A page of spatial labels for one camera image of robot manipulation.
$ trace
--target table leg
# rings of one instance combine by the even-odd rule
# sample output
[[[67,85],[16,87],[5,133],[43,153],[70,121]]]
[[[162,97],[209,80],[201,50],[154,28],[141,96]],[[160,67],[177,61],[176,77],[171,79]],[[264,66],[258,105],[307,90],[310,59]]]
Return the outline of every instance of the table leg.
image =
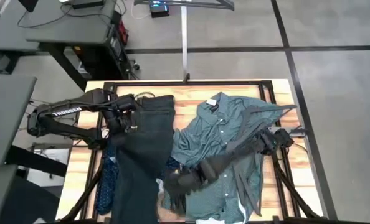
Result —
[[[66,176],[67,165],[53,159],[48,159],[25,149],[11,146],[5,161],[9,164],[16,164],[36,169],[48,174]]]
[[[66,45],[42,43],[41,47],[46,49],[51,54],[51,56],[53,56],[53,58],[59,63],[59,65],[66,71],[66,73],[72,78],[72,80],[78,85],[78,87],[85,91],[87,80],[77,71],[77,69],[64,55]]]

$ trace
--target wooden table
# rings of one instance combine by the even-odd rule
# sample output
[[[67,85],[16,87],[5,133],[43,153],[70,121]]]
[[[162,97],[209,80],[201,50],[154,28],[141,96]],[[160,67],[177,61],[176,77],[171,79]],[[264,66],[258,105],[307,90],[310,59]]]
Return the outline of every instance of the wooden table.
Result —
[[[280,79],[268,81],[272,83],[273,92],[278,105],[294,104],[288,80]],[[259,92],[258,86],[249,85],[247,84],[248,82],[252,82],[252,80],[200,80],[192,81],[191,83],[188,83],[188,85],[181,85],[180,81],[172,80],[164,83],[162,81],[123,81],[117,82],[119,85],[125,85],[119,86],[117,93],[118,95],[125,95],[128,93],[137,94],[144,91],[150,91],[156,96],[169,94],[174,95],[176,100],[174,128],[182,129],[186,127],[196,116],[196,106],[220,91],[229,96],[240,95],[260,98],[262,93]],[[103,88],[104,84],[105,82],[103,81],[88,82],[86,91],[95,88]],[[263,92],[267,101],[269,101],[270,97],[268,90],[265,88]],[[81,128],[95,127],[97,125],[97,120],[98,113],[84,111],[80,114],[78,126]],[[299,119],[296,110],[289,112],[280,121],[284,127],[295,128],[299,125]],[[294,140],[297,144],[305,147],[304,139],[296,138]],[[97,154],[94,173],[98,167],[100,155],[101,153],[99,152]],[[74,146],[72,148],[64,188],[60,198],[59,209],[57,211],[57,218],[64,217],[81,196],[86,184],[90,156],[91,150],[88,150],[86,147]],[[317,214],[322,215],[321,204],[318,198],[317,189],[315,187],[315,181],[311,171],[308,153],[302,147],[293,145],[290,148],[288,158],[292,168],[293,180],[297,191]],[[273,215],[278,215],[279,217],[282,216],[271,157],[265,157],[263,175],[264,184],[262,192],[262,217],[259,217],[253,213],[253,215],[250,217],[250,220],[271,220]],[[289,215],[292,216],[293,211],[290,194],[285,186],[283,186],[283,188],[285,189]],[[88,201],[86,212],[87,218],[92,217],[94,198],[95,189]],[[158,208],[158,212],[162,220],[183,220],[183,218],[177,217],[176,215],[169,213],[167,210],[162,208]],[[101,216],[98,216],[98,219],[103,221],[103,217]]]

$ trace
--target metal frame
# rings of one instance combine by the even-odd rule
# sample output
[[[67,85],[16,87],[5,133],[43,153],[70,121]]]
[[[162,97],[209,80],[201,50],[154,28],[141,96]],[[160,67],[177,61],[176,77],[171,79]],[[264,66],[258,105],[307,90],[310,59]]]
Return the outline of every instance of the metal frame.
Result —
[[[112,90],[112,91],[117,91],[117,88],[119,86],[182,86],[182,85],[256,85],[259,88],[259,93],[260,93],[260,98],[264,101],[266,101],[266,96],[264,92],[264,88],[268,89],[270,101],[272,103],[276,103],[275,99],[275,94],[273,92],[273,85],[272,81],[270,80],[261,80],[261,81],[194,81],[194,80],[189,80],[187,82],[181,82],[181,81],[165,81],[165,82],[125,82],[125,83],[115,83],[115,82],[105,82],[103,88],[107,90]],[[98,115],[98,122],[97,122],[97,127],[101,128],[102,127],[102,115],[99,113]],[[284,153],[283,160],[286,160],[288,162],[288,156],[286,153]],[[90,158],[90,164],[87,172],[87,182],[85,184],[85,188],[90,184],[94,169],[95,169],[95,163],[97,159],[97,152],[92,151],[91,153],[91,158]],[[287,177],[289,178],[289,181],[293,183],[292,179],[292,171],[289,166],[285,166],[285,172]],[[281,211],[283,214],[283,217],[288,217],[288,208],[286,205],[286,198],[285,198],[285,193],[283,191],[283,185],[280,179],[278,178],[278,175],[275,173],[275,179],[277,182],[277,188],[278,188],[278,195],[279,195],[279,200],[280,200],[280,207]],[[93,208],[93,213],[92,213],[92,219],[97,218],[97,211],[95,209],[96,203],[94,202],[94,208]],[[85,203],[83,206],[81,212],[80,212],[80,218],[84,219],[87,216],[87,207],[88,207],[88,202]],[[168,224],[169,222],[160,222],[160,224]]]
[[[164,0],[160,1],[167,6],[184,6],[184,7],[204,7],[204,8],[214,8],[214,9],[229,9],[234,11],[235,4],[231,0],[216,0],[218,3],[211,2],[197,2],[197,1],[175,1],[175,0]],[[147,4],[153,5],[155,0],[135,0],[134,6],[137,4]]]

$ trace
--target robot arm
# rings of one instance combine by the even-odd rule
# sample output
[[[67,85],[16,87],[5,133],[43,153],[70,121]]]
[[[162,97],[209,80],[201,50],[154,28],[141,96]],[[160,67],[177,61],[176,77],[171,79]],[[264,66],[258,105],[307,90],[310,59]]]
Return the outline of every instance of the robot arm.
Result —
[[[125,130],[126,119],[124,119],[124,115],[129,114],[131,110],[135,110],[135,99],[132,94],[117,96],[112,91],[97,88],[78,98],[50,105],[39,105],[27,117],[27,132],[36,137],[51,133],[68,136],[72,139],[82,139],[90,149],[97,149],[105,143],[100,129],[78,128],[60,123],[54,118],[80,111],[101,111],[107,128],[111,133],[117,133]]]

